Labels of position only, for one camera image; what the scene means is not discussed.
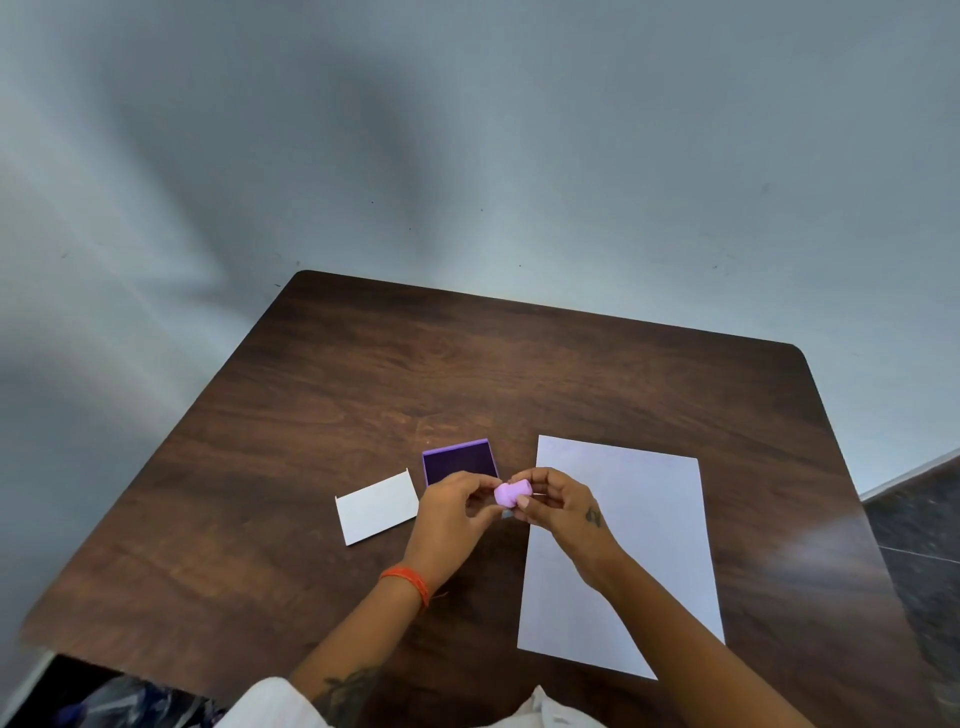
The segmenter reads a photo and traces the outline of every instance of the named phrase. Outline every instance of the white card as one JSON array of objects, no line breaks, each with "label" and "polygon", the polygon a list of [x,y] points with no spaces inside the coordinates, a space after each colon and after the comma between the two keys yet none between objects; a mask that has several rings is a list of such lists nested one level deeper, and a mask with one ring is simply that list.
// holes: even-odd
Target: white card
[{"label": "white card", "polygon": [[417,516],[420,502],[410,472],[403,471],[348,496],[335,498],[347,546]]},{"label": "white card", "polygon": [[[587,483],[620,545],[723,641],[696,459],[541,435],[537,465]],[[656,679],[613,607],[535,526],[516,646]]]}]

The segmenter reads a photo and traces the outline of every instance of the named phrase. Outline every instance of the person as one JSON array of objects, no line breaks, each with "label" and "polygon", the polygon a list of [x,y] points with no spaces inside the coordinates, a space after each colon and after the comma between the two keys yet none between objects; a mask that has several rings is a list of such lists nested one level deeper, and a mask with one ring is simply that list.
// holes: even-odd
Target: person
[{"label": "person", "polygon": [[[623,620],[644,659],[691,728],[809,728],[777,691],[747,667],[617,543],[590,488],[550,468],[517,473],[537,497],[521,496],[515,516],[546,528],[580,576]],[[468,514],[468,500],[489,495],[500,480],[455,473],[420,500],[413,533],[397,569],[371,592],[294,670],[247,691],[221,728],[349,728],[360,715],[377,669],[394,651],[429,595],[460,568],[503,508]],[[496,726],[556,722],[602,728],[593,718],[551,700],[537,688],[514,716]]]}]

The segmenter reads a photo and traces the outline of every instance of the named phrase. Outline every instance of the tattoo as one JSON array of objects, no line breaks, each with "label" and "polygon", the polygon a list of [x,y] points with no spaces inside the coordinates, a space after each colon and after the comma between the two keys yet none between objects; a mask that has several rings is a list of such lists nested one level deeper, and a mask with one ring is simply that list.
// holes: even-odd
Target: tattoo
[{"label": "tattoo", "polygon": [[587,509],[587,520],[597,528],[603,528],[603,517],[600,515],[600,511],[592,505]]},{"label": "tattoo", "polygon": [[360,716],[360,709],[376,683],[376,667],[361,667],[343,680],[328,677],[328,690],[313,700],[313,707],[331,728],[350,728]]}]

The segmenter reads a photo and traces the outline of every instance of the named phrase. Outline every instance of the gray wall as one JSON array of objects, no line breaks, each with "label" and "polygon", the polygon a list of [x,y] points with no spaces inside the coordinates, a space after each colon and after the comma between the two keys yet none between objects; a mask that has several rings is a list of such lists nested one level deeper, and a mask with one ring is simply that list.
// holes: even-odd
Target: gray wall
[{"label": "gray wall", "polygon": [[299,268],[795,343],[861,491],[955,449],[958,27],[7,0],[0,695],[25,611]]}]

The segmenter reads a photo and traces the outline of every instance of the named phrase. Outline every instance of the person's left hand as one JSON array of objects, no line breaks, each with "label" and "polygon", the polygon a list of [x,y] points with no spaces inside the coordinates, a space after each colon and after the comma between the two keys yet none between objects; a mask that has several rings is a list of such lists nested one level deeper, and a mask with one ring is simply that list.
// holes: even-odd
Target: person's left hand
[{"label": "person's left hand", "polygon": [[488,505],[468,516],[467,499],[480,489],[492,492],[502,482],[460,471],[427,486],[402,564],[420,575],[431,594],[463,565],[483,532],[506,510]]}]

